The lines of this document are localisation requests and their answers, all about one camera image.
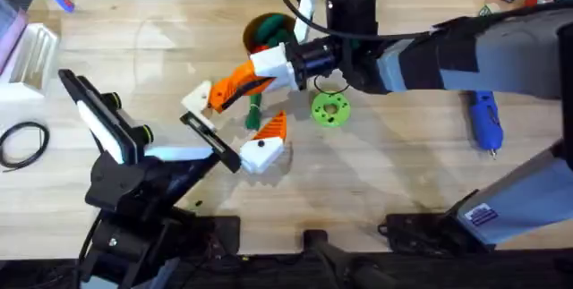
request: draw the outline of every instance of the green object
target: green object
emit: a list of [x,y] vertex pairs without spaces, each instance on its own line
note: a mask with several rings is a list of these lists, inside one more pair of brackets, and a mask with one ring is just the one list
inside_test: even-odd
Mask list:
[[273,14],[261,23],[261,26],[254,33],[254,42],[257,45],[264,45],[270,37],[275,34],[278,29],[283,26],[285,16],[281,14]]
[[272,37],[267,41],[267,47],[273,48],[278,46],[278,39],[276,36]]
[[290,34],[288,34],[288,30],[280,29],[278,30],[277,35],[275,35],[275,38],[277,38],[278,43],[287,43],[290,38]]
[[338,127],[350,117],[350,102],[342,93],[321,93],[312,101],[311,113],[320,125]]
[[249,130],[258,131],[261,128],[261,101],[262,94],[256,94],[250,96],[251,98],[251,109],[247,118],[244,120],[244,126]]

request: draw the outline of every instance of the black cable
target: black cable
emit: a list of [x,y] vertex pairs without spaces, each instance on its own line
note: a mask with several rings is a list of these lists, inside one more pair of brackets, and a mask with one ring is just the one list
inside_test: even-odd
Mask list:
[[421,35],[426,35],[428,32],[418,32],[418,33],[410,33],[410,34],[395,34],[395,35],[364,35],[364,34],[354,34],[354,33],[346,33],[337,30],[330,30],[327,29],[308,18],[304,17],[298,9],[290,2],[290,0],[282,0],[285,3],[286,7],[301,21],[303,21],[309,27],[321,31],[322,33],[326,33],[332,36],[336,36],[339,38],[348,38],[348,39],[358,39],[358,40],[387,40],[387,39],[408,39],[408,38],[416,38]]
[[316,84],[316,80],[318,78],[319,78],[319,76],[317,75],[314,77],[314,80],[312,81],[314,83],[314,88],[316,88],[320,93],[324,93],[324,94],[329,95],[329,96],[334,96],[338,93],[342,93],[342,92],[346,91],[348,88],[350,88],[350,84],[347,84],[343,89],[340,89],[336,92],[326,92],[323,89],[319,88],[318,84]]
[[103,217],[103,213],[100,210],[98,212],[98,215],[96,216],[96,219],[93,221],[93,224],[91,225],[90,230],[88,231],[88,234],[86,235],[85,240],[83,240],[83,244],[81,245],[80,255],[78,256],[78,259],[76,260],[75,270],[73,271],[73,288],[75,288],[75,289],[81,289],[80,266],[86,257],[86,253],[88,252],[88,247],[90,246],[91,238],[93,237],[93,234],[96,232],[96,228],[98,228],[99,222],[101,222],[102,217]]
[[[32,156],[22,160],[21,162],[9,162],[6,158],[4,158],[4,142],[6,141],[6,139],[8,139],[8,137],[13,135],[20,129],[29,127],[38,128],[40,129],[41,132],[44,132],[44,141],[42,142],[40,134],[40,147],[38,151],[36,151]],[[2,135],[2,137],[0,137],[0,165],[9,168],[8,170],[4,171],[4,173],[22,169],[37,161],[39,157],[42,156],[42,154],[46,151],[47,144],[49,143],[49,141],[50,141],[50,131],[47,129],[46,126],[43,126],[39,123],[33,123],[33,122],[18,123],[14,127],[8,129]]]

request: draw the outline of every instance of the label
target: label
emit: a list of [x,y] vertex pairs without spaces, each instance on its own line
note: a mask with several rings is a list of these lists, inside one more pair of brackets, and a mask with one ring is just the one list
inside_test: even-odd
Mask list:
[[473,225],[479,226],[493,220],[498,214],[489,205],[482,203],[464,214]]

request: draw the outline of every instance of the green gear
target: green gear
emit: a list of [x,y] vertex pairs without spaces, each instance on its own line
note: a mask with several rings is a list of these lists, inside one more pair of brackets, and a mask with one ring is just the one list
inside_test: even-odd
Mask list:
[[338,127],[350,117],[350,102],[342,93],[321,93],[312,101],[311,113],[320,125]]

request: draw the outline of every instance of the wooden table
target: wooden table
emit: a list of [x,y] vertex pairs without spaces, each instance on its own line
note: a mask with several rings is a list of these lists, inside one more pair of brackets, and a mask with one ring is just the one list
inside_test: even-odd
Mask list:
[[[60,66],[116,91],[124,109],[175,129],[179,102],[204,79],[220,79],[242,63],[242,33],[254,17],[287,9],[280,0],[73,0],[65,14],[34,0],[32,21],[61,35]],[[426,30],[474,15],[483,0],[378,0],[380,32]],[[320,7],[316,21],[324,23]],[[343,81],[321,81],[325,87]],[[219,165],[179,205],[242,218],[242,253],[300,250],[307,228],[329,231],[350,251],[386,251],[376,225],[391,212],[444,210],[496,181],[560,137],[560,104],[498,94],[506,133],[497,160],[473,145],[463,98],[454,92],[368,96],[349,90],[350,121],[323,128],[310,119],[309,92],[264,96],[264,114],[288,113],[287,152],[263,175],[230,174]],[[238,149],[247,100],[214,121]],[[76,108],[54,77],[44,102],[0,106],[0,132],[24,119],[47,123],[49,149],[33,166],[0,174],[0,259],[77,256],[95,209],[83,201],[98,152]],[[191,138],[184,129],[174,133]],[[37,147],[37,132],[9,149]],[[570,222],[501,245],[504,249],[570,245]]]

